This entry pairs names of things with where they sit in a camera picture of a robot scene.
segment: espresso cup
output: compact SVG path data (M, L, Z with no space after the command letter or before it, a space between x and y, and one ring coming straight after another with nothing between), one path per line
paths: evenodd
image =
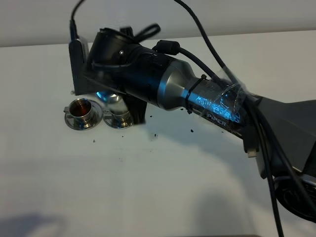
M65 107L64 112L78 122L86 123L93 118L92 104L88 99L84 98L71 102L68 107Z

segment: table surface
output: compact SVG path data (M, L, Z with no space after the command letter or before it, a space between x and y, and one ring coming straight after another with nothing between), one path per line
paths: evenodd
M202 38L176 40L219 71ZM316 31L211 41L249 91L316 99ZM240 139L152 105L146 125L69 129L65 44L0 48L0 76L0 236L277 236L267 181ZM279 209L286 237L315 236L315 224Z

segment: black wire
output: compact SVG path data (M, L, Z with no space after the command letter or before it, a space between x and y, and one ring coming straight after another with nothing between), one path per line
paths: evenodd
M75 21L75 14L78 10L78 8L83 4L85 0L80 0L74 7L73 11L71 12L71 17L70 17L70 20L71 21Z
M184 48L179 48L179 53L183 54L184 56L190 58L195 64L197 64L206 74L208 74L211 78L217 78L216 74L209 69L201 60L199 60L195 55L190 53L189 51L185 50Z
M201 32L201 35L202 35L207 47L209 48L209 50L213 54L215 60L218 62L218 64L221 66L221 68L226 68L225 63L223 62L223 60L218 55L218 53L214 49L213 45L209 41L208 36L207 36L207 34L206 34L201 22L199 21L198 17L195 15L195 13L192 11L192 9L188 5L186 5L184 2L182 2L181 0L174 0L174 1L176 3L178 3L178 4L180 4L182 7L184 7L188 11L188 13L192 16L192 18L195 21L199 31Z
M78 8L83 4L85 0L80 0L74 7L72 13L71 13L71 17L70 17L70 25L69 25L69 28L70 28L70 37L71 37L71 40L74 40L74 39L78 39L79 38L79 35L78 35L78 32L77 32L77 26L76 26L76 22L75 22L75 14L78 10Z
M146 27L145 29L143 29L137 35L135 35L134 40L136 43L140 43L144 40L149 39L150 37L153 37L154 35L158 34L160 31L161 31L160 26L157 23L154 23Z
M279 237L284 237L282 223L281 223L281 219L280 219L280 214L279 214L278 207L277 207L277 198L276 198L276 193L275 193L273 176L272 176L272 172L271 172L271 164L270 164L267 144L265 142L265 138L263 135L263 130L262 130L261 125L259 124L258 116L255 113L254 104L251 103L250 100L246 100L245 103L247 104L248 112L249 112L249 114L254 122L255 128L256 128L258 136L259 136L259 142L261 145L263 161L265 164L265 172L266 172L268 185L269 185L272 210L273 210L273 214L274 214L274 218L275 218L275 222L276 222L276 230L277 230Z

